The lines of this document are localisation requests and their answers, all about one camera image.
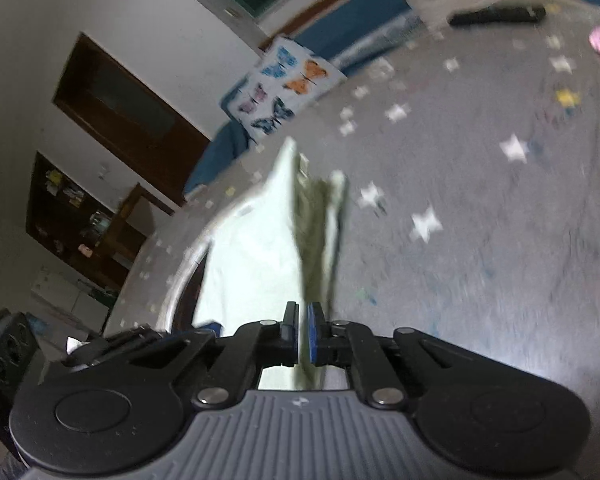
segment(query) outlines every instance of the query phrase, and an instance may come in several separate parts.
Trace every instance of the star pattern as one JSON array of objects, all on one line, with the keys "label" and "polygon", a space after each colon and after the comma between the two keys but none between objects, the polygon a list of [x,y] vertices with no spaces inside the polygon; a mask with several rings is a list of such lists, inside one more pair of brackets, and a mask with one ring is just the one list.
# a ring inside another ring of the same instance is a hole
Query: star pattern
[{"label": "star pattern", "polygon": [[411,112],[411,107],[405,103],[403,105],[393,105],[391,108],[385,111],[384,114],[392,123],[395,124],[404,119],[409,112]]},{"label": "star pattern", "polygon": [[509,140],[500,143],[500,149],[507,155],[509,162],[514,160],[521,160],[526,164],[526,154],[528,153],[528,147],[526,142],[520,142],[513,134]]},{"label": "star pattern", "polygon": [[363,97],[368,96],[369,93],[369,87],[366,85],[359,86],[352,92],[353,97],[356,99],[362,99]]},{"label": "star pattern", "polygon": [[411,215],[411,219],[413,219],[414,225],[410,235],[411,240],[422,238],[424,243],[428,244],[431,233],[442,231],[442,224],[431,206],[425,211],[424,215]]},{"label": "star pattern", "polygon": [[573,69],[576,68],[573,59],[567,59],[564,56],[550,57],[549,62],[554,66],[556,72],[569,72],[573,73]]},{"label": "star pattern", "polygon": [[350,118],[353,117],[353,108],[351,108],[350,106],[345,106],[341,111],[340,111],[340,118],[343,121],[347,121]]},{"label": "star pattern", "polygon": [[558,36],[547,36],[546,38],[544,38],[544,42],[546,43],[547,47],[552,48],[554,50],[558,50],[562,47],[562,42],[560,41],[560,38],[558,38]]},{"label": "star pattern", "polygon": [[360,195],[358,205],[364,209],[369,205],[373,207],[378,206],[378,200],[384,196],[384,191],[373,182],[370,182],[368,186],[360,190]]},{"label": "star pattern", "polygon": [[356,124],[356,121],[347,121],[346,123],[340,125],[340,133],[343,137],[346,137],[355,132],[357,127],[358,125]]},{"label": "star pattern", "polygon": [[580,94],[572,92],[567,88],[556,91],[555,98],[564,108],[574,108],[582,101]]},{"label": "star pattern", "polygon": [[394,76],[395,68],[384,57],[379,57],[369,65],[369,68],[366,69],[366,73],[371,79],[386,81]]},{"label": "star pattern", "polygon": [[458,70],[460,68],[460,64],[458,63],[458,60],[455,57],[452,57],[451,59],[447,59],[445,61],[445,68],[449,72],[453,72],[454,70]]}]

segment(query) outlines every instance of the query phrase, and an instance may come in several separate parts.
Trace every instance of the purple butterfly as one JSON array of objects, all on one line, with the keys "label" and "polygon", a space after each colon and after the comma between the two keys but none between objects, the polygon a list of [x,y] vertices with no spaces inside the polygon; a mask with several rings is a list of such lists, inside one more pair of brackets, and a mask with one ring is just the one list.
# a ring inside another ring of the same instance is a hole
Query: purple butterfly
[{"label": "purple butterfly", "polygon": [[245,114],[252,114],[258,107],[258,104],[267,98],[267,93],[262,88],[262,84],[258,83],[253,91],[253,96],[249,95],[249,100],[238,106],[238,110]]}]

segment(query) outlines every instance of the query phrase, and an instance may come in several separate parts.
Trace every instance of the wooden trim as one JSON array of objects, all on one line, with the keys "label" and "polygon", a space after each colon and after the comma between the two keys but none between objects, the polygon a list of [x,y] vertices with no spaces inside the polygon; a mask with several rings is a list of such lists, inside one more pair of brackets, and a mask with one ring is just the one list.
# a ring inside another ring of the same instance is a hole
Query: wooden trim
[{"label": "wooden trim", "polygon": [[304,25],[309,23],[316,16],[320,15],[325,10],[329,9],[331,6],[333,6],[339,1],[340,0],[318,0],[311,7],[303,10],[296,17],[286,22],[282,28],[280,28],[273,34],[273,36],[263,41],[259,45],[260,49],[267,50],[271,46],[271,43],[273,43],[275,37],[280,34],[285,34],[286,36],[292,35],[294,32],[298,31]]},{"label": "wooden trim", "polygon": [[[56,93],[53,98],[54,104],[60,110],[62,110],[71,120],[78,124],[78,126],[80,126],[85,132],[90,134],[91,137],[97,140],[108,151],[110,151],[125,165],[131,168],[131,170],[135,171],[137,174],[143,177],[147,182],[154,186],[163,195],[168,197],[172,202],[176,203],[177,205],[183,205],[184,199],[182,197],[181,189],[175,189],[170,184],[170,182],[168,182],[168,179],[166,180],[166,178],[163,175],[158,174],[156,172],[149,173],[147,171],[147,168],[145,168],[144,166],[142,166],[141,163],[129,156],[123,148],[121,148],[115,142],[110,140],[106,135],[98,131],[89,122],[87,118],[82,117],[81,114],[74,109],[74,104],[72,104],[74,94],[72,92],[74,92],[75,81],[79,77],[85,77],[84,74],[86,73],[83,68],[80,69],[80,75],[74,75],[73,73],[69,72],[69,70],[76,70],[75,66],[72,64],[72,61],[74,60],[74,56],[76,55],[78,49],[81,49],[82,52],[89,51],[93,53],[93,55],[98,60],[97,63],[99,64],[110,63],[111,65],[113,65],[117,70],[120,71],[120,73],[126,79],[134,83],[136,88],[141,89],[141,91],[144,92],[144,94],[149,96],[153,101],[160,104],[162,108],[164,108],[170,114],[172,114],[175,118],[174,126],[185,127],[191,130],[192,133],[198,134],[203,139],[206,139],[206,137],[195,126],[193,126],[193,124],[189,123],[189,121],[187,121],[177,110],[175,110],[170,104],[168,104],[168,102],[162,99],[158,94],[156,94],[141,80],[139,80],[133,73],[126,69],[126,67],[123,66],[120,62],[118,62],[113,56],[106,52],[102,47],[100,47],[87,35],[85,35],[84,33],[80,33],[74,47],[72,48],[71,54],[67,59],[64,70],[62,71],[62,75],[58,83],[58,88],[56,89]],[[168,210],[166,210],[169,209],[166,205],[164,206],[164,208],[161,206],[158,207],[160,207],[167,213],[169,212]]]}]

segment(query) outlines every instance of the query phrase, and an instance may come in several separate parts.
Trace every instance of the dark door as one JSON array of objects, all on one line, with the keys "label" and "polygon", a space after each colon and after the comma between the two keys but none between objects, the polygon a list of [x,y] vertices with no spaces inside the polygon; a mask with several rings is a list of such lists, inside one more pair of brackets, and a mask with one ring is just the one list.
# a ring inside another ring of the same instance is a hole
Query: dark door
[{"label": "dark door", "polygon": [[208,139],[85,35],[54,103],[176,203]]}]

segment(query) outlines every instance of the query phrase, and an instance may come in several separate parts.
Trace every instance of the white star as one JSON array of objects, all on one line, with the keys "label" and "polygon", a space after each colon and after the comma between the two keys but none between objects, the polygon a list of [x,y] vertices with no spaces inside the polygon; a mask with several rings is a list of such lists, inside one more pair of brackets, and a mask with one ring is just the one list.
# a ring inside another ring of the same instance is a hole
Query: white star
[{"label": "white star", "polygon": [[560,38],[558,38],[558,36],[547,36],[544,39],[546,46],[548,46],[549,48],[554,48],[554,49],[559,49],[562,46],[562,42],[560,41]]},{"label": "white star", "polygon": [[445,61],[445,68],[449,70],[449,72],[453,72],[454,70],[458,70],[460,68],[460,64],[458,63],[458,60],[453,57]]},{"label": "white star", "polygon": [[352,92],[352,94],[356,99],[362,99],[363,97],[369,95],[369,87],[366,85],[359,86]]},{"label": "white star", "polygon": [[550,57],[549,61],[554,66],[556,72],[569,72],[576,67],[573,62],[573,59],[567,59],[564,56],[560,57]]},{"label": "white star", "polygon": [[345,106],[342,111],[340,112],[340,118],[343,121],[346,121],[350,118],[353,117],[353,108],[351,108],[350,106]]},{"label": "white star", "polygon": [[392,123],[397,123],[405,118],[409,112],[411,112],[411,107],[405,103],[403,105],[393,105],[384,114]]},{"label": "white star", "polygon": [[358,125],[356,124],[356,121],[347,121],[346,123],[340,125],[340,133],[343,137],[346,137],[355,132],[357,127]]},{"label": "white star", "polygon": [[442,231],[442,224],[436,218],[436,212],[429,206],[424,215],[411,215],[414,228],[411,231],[411,240],[422,238],[424,243],[429,243],[429,238],[433,231]]},{"label": "white star", "polygon": [[520,142],[516,137],[516,134],[513,134],[509,140],[500,143],[500,148],[507,155],[509,162],[513,160],[521,160],[526,164],[526,153],[528,152],[528,147],[526,146],[526,142]]},{"label": "white star", "polygon": [[364,209],[368,205],[372,205],[373,207],[378,205],[378,200],[380,200],[384,196],[384,191],[379,187],[376,187],[376,184],[370,182],[367,187],[363,187],[360,190],[361,197],[358,199],[358,205]]},{"label": "white star", "polygon": [[386,81],[394,76],[395,68],[387,59],[379,57],[369,65],[366,73],[371,79]]}]

